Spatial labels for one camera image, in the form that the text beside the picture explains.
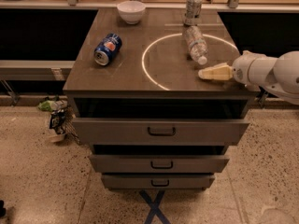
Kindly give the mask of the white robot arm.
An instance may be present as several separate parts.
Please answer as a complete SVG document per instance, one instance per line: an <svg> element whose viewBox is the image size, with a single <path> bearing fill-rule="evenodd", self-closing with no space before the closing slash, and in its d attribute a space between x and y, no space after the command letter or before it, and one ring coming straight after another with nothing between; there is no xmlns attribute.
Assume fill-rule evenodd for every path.
<svg viewBox="0 0 299 224"><path fill-rule="evenodd" d="M201 69L198 76L217 81L233 78L247 86L262 87L286 102L299 105L299 51L276 58L245 50L231 66L219 63Z"/></svg>

